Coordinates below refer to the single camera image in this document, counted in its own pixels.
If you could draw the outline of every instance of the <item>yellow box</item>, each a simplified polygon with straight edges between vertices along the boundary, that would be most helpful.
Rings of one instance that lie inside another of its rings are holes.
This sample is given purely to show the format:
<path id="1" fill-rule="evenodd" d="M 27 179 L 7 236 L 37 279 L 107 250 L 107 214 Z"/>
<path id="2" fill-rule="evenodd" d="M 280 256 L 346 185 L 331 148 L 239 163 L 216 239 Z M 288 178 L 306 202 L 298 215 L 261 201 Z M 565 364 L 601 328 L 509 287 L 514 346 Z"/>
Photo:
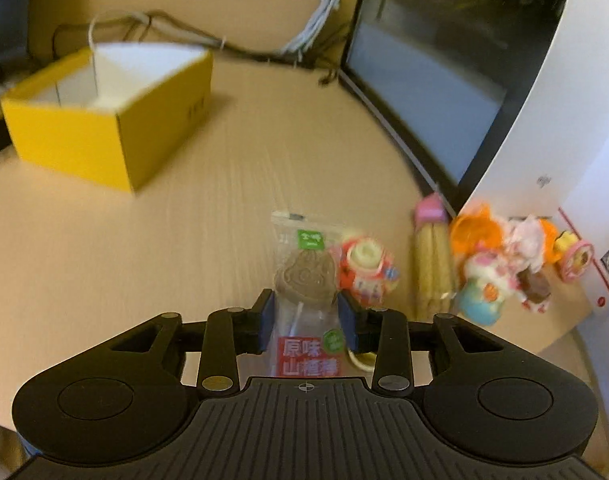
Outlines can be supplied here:
<path id="1" fill-rule="evenodd" d="M 2 98 L 20 158 L 123 190 L 142 187 L 206 112 L 212 55 L 171 43 L 104 43 Z"/>

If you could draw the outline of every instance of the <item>pink cap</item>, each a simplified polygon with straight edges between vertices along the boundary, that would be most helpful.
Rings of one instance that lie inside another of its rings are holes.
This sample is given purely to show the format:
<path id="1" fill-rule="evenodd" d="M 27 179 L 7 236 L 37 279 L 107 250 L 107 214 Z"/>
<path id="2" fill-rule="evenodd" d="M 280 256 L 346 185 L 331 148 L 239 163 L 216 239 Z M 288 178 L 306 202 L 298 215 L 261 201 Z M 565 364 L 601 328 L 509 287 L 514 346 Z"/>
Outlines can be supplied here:
<path id="1" fill-rule="evenodd" d="M 424 224 L 448 222 L 446 210 L 438 193 L 433 193 L 420 200 L 415 206 L 415 228 L 420 229 Z"/>

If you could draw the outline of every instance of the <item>desk surface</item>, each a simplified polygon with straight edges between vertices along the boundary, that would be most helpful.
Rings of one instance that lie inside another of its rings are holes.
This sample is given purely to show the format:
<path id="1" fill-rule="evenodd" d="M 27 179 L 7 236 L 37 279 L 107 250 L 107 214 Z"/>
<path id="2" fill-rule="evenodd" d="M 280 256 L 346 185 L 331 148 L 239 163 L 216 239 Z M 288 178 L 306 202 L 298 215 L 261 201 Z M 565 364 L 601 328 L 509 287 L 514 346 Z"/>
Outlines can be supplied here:
<path id="1" fill-rule="evenodd" d="M 405 310 L 419 190 L 369 113 L 318 77 L 216 60 L 209 120 L 137 196 L 0 156 L 1 425 L 30 377 L 143 320 L 250 306 L 272 286 L 276 209 L 380 238 L 403 270 L 389 304 Z M 495 332 L 541 351 L 588 312 L 561 294 L 545 315 L 509 305 Z"/>

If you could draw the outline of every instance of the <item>red label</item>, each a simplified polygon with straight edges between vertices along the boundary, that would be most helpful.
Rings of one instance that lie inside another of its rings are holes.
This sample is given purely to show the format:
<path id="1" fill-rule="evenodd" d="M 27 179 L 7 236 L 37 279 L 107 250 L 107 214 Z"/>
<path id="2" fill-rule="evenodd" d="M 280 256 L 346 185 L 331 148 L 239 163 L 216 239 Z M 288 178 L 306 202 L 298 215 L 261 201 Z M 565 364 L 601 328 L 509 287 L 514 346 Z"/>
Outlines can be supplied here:
<path id="1" fill-rule="evenodd" d="M 339 377 L 340 360 L 329 356 L 319 337 L 278 338 L 278 377 Z"/>

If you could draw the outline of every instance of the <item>metal screw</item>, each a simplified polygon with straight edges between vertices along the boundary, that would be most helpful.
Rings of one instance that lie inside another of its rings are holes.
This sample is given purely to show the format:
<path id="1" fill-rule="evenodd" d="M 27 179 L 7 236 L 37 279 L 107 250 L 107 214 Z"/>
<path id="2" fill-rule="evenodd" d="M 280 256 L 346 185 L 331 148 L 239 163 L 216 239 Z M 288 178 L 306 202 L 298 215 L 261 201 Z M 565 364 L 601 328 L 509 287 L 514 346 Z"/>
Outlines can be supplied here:
<path id="1" fill-rule="evenodd" d="M 401 392 L 402 390 L 406 390 L 411 383 L 406 377 L 402 377 L 399 375 L 385 375 L 380 378 L 378 381 L 378 385 L 390 392 Z"/>
<path id="2" fill-rule="evenodd" d="M 225 392 L 233 386 L 233 381 L 223 375 L 212 375 L 202 381 L 202 387 L 210 392 Z"/>

